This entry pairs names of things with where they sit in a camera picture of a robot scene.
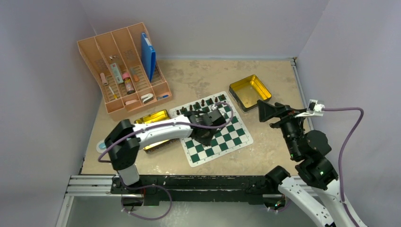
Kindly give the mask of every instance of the beige table surface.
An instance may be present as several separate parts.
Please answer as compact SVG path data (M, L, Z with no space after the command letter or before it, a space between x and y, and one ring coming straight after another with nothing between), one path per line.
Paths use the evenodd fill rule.
M131 122L163 109L197 100L221 91L228 93L231 83L255 74L271 92L270 103L280 102L303 108L294 72L289 61L188 61L158 60L173 93L173 100L156 108L132 115ZM253 144L197 167L190 167L181 143L164 146L151 154L138 154L139 174L167 175L264 175L277 165L297 175L280 129L271 129L270 122L260 123L258 110L243 113L235 103L244 124L253 137ZM118 122L106 113L102 101L89 139L82 174L115 174L111 164L98 163L96 145Z

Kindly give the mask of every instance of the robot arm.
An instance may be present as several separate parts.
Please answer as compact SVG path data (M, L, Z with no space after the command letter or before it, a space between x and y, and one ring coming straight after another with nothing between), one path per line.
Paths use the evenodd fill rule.
M273 117L280 118L280 121L271 123L270 127L280 128L291 160L300 162L295 166L301 179L310 186L325 207L320 205L313 197L307 196L302 188L294 185L288 172L278 166L266 175L271 185L277 186L278 190L288 196L297 204L317 226L331 227L366 227L358 217L348 199L340 199L339 177L330 161L325 155L331 151L326 135L317 130L305 133L303 122L305 117L322 116L324 105L317 100L311 100L308 108L296 110L289 105L276 103L270 105L258 101L259 121L265 122ZM350 215L357 222L352 222L347 214L344 204L350 211Z
M187 137L208 146L214 134L226 124L218 109L209 113L191 111L167 121L150 124L131 124L126 119L120 121L106 137L106 153L113 169L124 179L125 184L131 185L139 181L135 160L142 148L159 141Z

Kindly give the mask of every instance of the eraser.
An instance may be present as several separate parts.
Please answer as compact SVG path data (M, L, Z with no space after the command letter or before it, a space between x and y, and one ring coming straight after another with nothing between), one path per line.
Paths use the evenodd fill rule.
M103 85L108 85L109 83L107 82L107 80L106 80L106 76L105 76L105 74L104 73L100 73L100 79L102 80L102 84Z
M129 105L129 104L133 104L133 103L135 103L135 102L137 102L137 100L136 100L136 99L133 99L133 100L130 100L130 101L125 102L125 104L126 104L126 105Z

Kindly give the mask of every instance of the cable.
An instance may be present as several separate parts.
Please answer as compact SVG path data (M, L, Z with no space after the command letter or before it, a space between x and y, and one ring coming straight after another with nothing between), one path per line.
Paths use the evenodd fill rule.
M98 158L97 160L98 160L98 162L102 162L102 163L111 163L111 161L102 160L103 156L105 156L115 145L117 145L117 144L123 142L124 140L126 140L127 138L129 138L129 137L131 137L131 136L134 136L134 135L136 135L136 134L138 134L138 133L141 133L141 132L143 132L143 131L146 131L146 130L151 130L151 129L155 129L155 128L159 128L159 127L164 127L164 126L176 125L176 124L180 124L180 125L189 125L189 126L193 126L193 127L197 127L197 128L202 128L202 129L221 129L221 128L224 128L226 125L228 125L228 124L232 121L232 119L233 119L233 117L234 117L234 111L233 111L233 108L232 108L228 103L225 103L225 102L218 102L218 103L215 103L215 105L220 105L220 104L224 104L224 105L228 106L228 107L230 108L230 111L231 111L231 117L228 119L228 122L226 122L226 123L224 123L224 124L222 124L222 125L219 125L219 126L205 126L205 125L193 124L193 123L188 123L188 122L169 122L169 123L151 125L151 126L149 126L149 127L140 129L140 130L138 130L138 131L131 132L130 134L128 134L128 135L126 135L126 136L120 138L120 139L117 140L115 143L113 143L112 145L110 145L110 146L99 156L99 158Z
M360 107L348 107L348 108L323 108L323 111L331 111L331 112L336 112L336 111L349 111L349 110L358 110L361 112L361 114L359 115L359 118L357 120L357 122L355 123L354 127L352 127L351 131L348 133L347 137L345 138L341 149L340 149L340 154L339 154L339 175L340 175L340 196L341 196L341 200L345 201L345 193L344 193L344 180L342 178L342 154L344 152L345 149L345 145L347 144L349 138L351 137L352 133L355 131L355 129L358 127L359 123L361 122L363 115L364 115L364 110ZM351 219L351 221L354 223L354 225L356 227L359 227L357 221L354 219L354 217L352 217L351 212L348 209L348 206L343 203L344 205L344 209L345 212L348 214L349 218Z
M137 187L137 188L128 187L128 186L124 183L124 181L122 180L121 176L120 176L120 182L121 182L121 184L124 186L124 188L129 189L129 190L140 190L140 189L145 189L145 188L159 188L159 189L165 191L165 192L167 193L167 195L168 195L168 198L170 199L170 205L169 205L167 211L166 211L162 216L159 216L159 217L157 217L157 218L147 218L147 217L144 217L144 216L141 216L141 215L137 215L137 214L135 214L135 213L132 213L131 211L128 211L128 210L124 207L123 197L121 198L121 206L122 206L121 212L124 211L125 213L127 213L127 214L129 214L129 215L132 215L132 216L134 216L134 217L137 217L137 218L140 218L140 219L143 219L143 220L147 220L147 221L155 221L155 220L162 219L162 218L164 218L164 217L170 212L170 210L171 210L171 208L172 208L172 206L173 206L173 198L171 197L170 192L169 192L166 188L164 188L164 187L162 187L162 186L159 186L159 185L155 185L155 184L146 185L146 186Z
M288 202L286 203L286 205L284 206L284 208L277 210L277 212L283 212L283 211L287 210L290 205L291 205L291 200L289 199Z
M218 102L218 103L215 103L215 105L220 105L220 104L224 104L224 105L228 106L228 107L230 108L230 111L231 111L231 116L230 116L230 118L228 119L228 122L226 122L226 123L224 123L224 124L222 124L222 125L219 125L219 126L204 126L204 125L192 124L192 123L187 123L187 122L170 122L170 123L162 123L162 124L157 124L157 125L151 125L151 126L149 126L149 127L140 129L140 130L138 130L138 131L134 131L134 132L132 132L132 133L130 133L130 134L128 134L128 135L126 135L126 136L120 138L120 139L117 140L115 143L113 143L112 145L110 145L110 146L99 156L99 158L98 158L97 160L98 160L98 162L102 162L102 163L111 163L111 161L102 160L102 158L103 158L114 146L116 146L117 144L123 142L123 141L126 140L127 138L129 138L129 137L131 137L131 136L134 136L134 135L136 135L136 134L138 134L138 133L141 133L141 132L143 132L143 131L146 131L146 130L151 130L151 129L155 129L155 128L159 128L159 127L164 127L164 126L176 125L176 124L180 124L180 125L189 125L189 126L193 126L193 127L197 127L197 128L203 128L203 129L221 129L221 128L224 128L226 125L228 125L228 124L232 121L232 119L233 119L233 117L234 117L234 111L233 111L233 108L232 108L228 103L226 103L226 102ZM132 216L134 216L134 217L137 217L137 218L140 218L140 219L143 219L143 220L150 220L150 221L159 220L159 219L161 219L161 218L164 218L164 217L170 212L171 207L173 206L173 198L171 197L170 192L168 192L168 190L167 190L166 188L164 188L164 187L162 187L162 186L159 186L159 185L154 185L154 184L152 184L152 185L146 185L146 186L142 186L142 187L137 187L137 188L129 187L129 186L127 186L127 185L124 183L124 181L122 180L121 176L120 176L120 181L121 181L121 184L122 184L126 189L130 189L130 190L146 189L146 188L150 188L150 187L156 187L156 188L162 189L163 191L165 191L165 192L167 193L168 198L170 199L170 206L168 207L168 210L166 211L166 213L164 213L162 216L157 217L157 218L147 218L147 217L143 217L143 216L140 216L140 215L137 215L137 214L134 214L134 213L128 211L128 210L124 207L123 198L121 198L121 206L122 206L122 210L121 210L121 211L124 211L124 212L126 212L127 214L130 214L130 215L132 215Z

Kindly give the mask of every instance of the pink bottle cap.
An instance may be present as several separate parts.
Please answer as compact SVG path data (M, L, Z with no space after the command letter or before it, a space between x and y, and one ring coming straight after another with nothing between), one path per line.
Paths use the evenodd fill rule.
M129 78L129 77L130 77L130 75L127 72L122 75L122 79L126 79L126 78Z

